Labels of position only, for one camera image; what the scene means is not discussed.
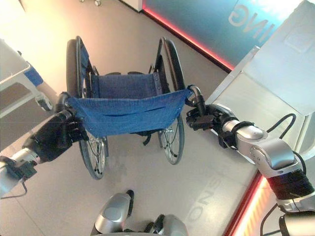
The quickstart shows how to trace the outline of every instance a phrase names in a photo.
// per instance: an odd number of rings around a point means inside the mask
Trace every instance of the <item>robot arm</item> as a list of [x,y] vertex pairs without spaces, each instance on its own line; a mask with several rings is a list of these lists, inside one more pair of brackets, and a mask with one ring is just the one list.
[[[213,129],[223,148],[235,149],[255,163],[267,178],[279,208],[285,213],[280,219],[283,235],[315,235],[315,191],[289,145],[251,122],[238,121],[224,106],[206,106],[200,99],[200,90],[196,86],[190,89],[195,99],[187,101],[187,104],[196,108],[187,113],[188,125],[194,130]],[[293,233],[292,228],[298,228],[299,234]]]
[[9,192],[20,181],[36,174],[34,166],[52,161],[68,150],[73,142],[88,139],[87,134],[75,112],[64,102],[67,93],[62,93],[56,105],[56,114],[35,134],[27,138],[11,158],[0,157],[0,197]]

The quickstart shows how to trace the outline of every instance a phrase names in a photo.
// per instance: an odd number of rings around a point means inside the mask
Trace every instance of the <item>white table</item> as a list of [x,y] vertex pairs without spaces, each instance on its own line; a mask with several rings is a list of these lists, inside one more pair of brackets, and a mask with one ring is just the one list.
[[52,109],[52,104],[46,95],[37,90],[25,73],[34,71],[34,68],[25,61],[18,52],[9,47],[3,39],[0,39],[0,92],[20,83],[30,92],[0,110],[0,118],[35,98],[36,103],[45,111]]

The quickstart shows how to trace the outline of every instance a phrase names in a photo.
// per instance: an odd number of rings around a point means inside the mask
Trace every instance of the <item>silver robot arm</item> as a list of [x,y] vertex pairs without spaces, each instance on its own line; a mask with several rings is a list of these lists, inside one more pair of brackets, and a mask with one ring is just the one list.
[[215,130],[223,148],[235,149],[255,163],[285,213],[279,220],[283,236],[315,236],[315,191],[289,145],[251,122],[238,121],[227,107],[206,106],[198,87],[189,89],[195,94],[186,101],[195,107],[187,113],[189,127]]

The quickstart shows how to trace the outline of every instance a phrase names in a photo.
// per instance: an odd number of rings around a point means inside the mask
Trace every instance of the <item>black strap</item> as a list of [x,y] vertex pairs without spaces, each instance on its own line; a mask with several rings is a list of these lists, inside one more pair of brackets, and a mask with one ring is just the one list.
[[236,132],[245,127],[245,126],[252,126],[254,125],[253,122],[249,122],[249,121],[242,121],[242,122],[239,122],[238,124],[236,124],[233,129],[231,130],[231,132],[233,133],[234,137],[236,138]]
[[254,125],[254,123],[249,121],[242,121],[236,124],[231,131],[224,132],[223,134],[219,135],[219,144],[226,148],[227,145],[229,148],[234,146],[236,148],[236,132],[245,127],[245,126],[251,126]]

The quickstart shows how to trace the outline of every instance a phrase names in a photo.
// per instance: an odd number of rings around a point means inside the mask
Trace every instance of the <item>black cable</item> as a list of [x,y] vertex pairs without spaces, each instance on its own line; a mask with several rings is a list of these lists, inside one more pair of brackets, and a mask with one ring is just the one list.
[[25,193],[23,193],[23,194],[21,194],[21,195],[16,195],[16,196],[3,197],[3,198],[0,198],[0,199],[18,198],[18,197],[22,197],[22,196],[26,195],[27,192],[28,192],[28,189],[27,189],[26,186],[25,186],[24,179],[22,179],[22,182],[21,182],[21,183],[22,183],[22,185],[23,185],[23,188],[24,188],[24,190],[25,190]]
[[302,163],[302,167],[303,167],[303,174],[306,175],[306,165],[305,165],[305,161],[303,160],[303,158],[301,157],[300,154],[298,154],[295,151],[292,151],[295,155],[297,155],[297,157],[300,159],[301,163]]
[[263,236],[263,228],[264,228],[264,223],[266,221],[266,219],[269,217],[269,215],[274,211],[274,209],[276,209],[278,206],[278,204],[276,203],[269,211],[268,213],[265,215],[265,217],[262,219],[261,224],[260,224],[260,236]]
[[274,234],[276,234],[276,233],[281,233],[281,230],[272,231],[272,232],[270,232],[270,233],[264,234],[263,236],[274,235]]
[[293,113],[290,113],[290,114],[282,117],[277,123],[275,123],[270,129],[267,130],[267,133],[269,133],[269,132],[273,131],[275,128],[277,128],[278,125],[281,124],[288,117],[292,117],[292,121],[290,122],[288,127],[284,130],[284,132],[280,135],[279,139],[282,139],[284,137],[284,135],[286,135],[286,133],[289,131],[289,129],[293,126],[293,124],[296,120],[296,115]]
[[[284,132],[280,135],[280,139],[282,139],[286,133],[289,131],[289,129],[293,126],[293,124],[295,123],[295,120],[296,120],[296,114],[293,114],[293,113],[290,113],[284,117],[282,117],[277,123],[275,123],[270,129],[267,130],[267,133],[273,131],[275,128],[277,128],[285,119],[287,119],[288,117],[292,117],[292,120],[290,122],[290,124],[287,126],[287,128],[284,130]],[[303,166],[303,172],[305,171],[306,173],[306,168],[305,168],[305,163],[304,161],[301,161],[302,162],[302,166]],[[275,204],[269,211],[268,213],[265,215],[265,217],[262,219],[261,223],[260,223],[260,236],[264,236],[263,234],[263,228],[264,228],[264,224],[265,224],[265,221],[266,219],[269,217],[269,215],[274,211],[274,209],[276,209],[278,206],[278,204]],[[273,232],[270,232],[270,233],[267,233],[265,234],[266,236],[267,235],[272,235],[272,234],[275,234],[275,233],[278,233],[280,231],[273,231]]]

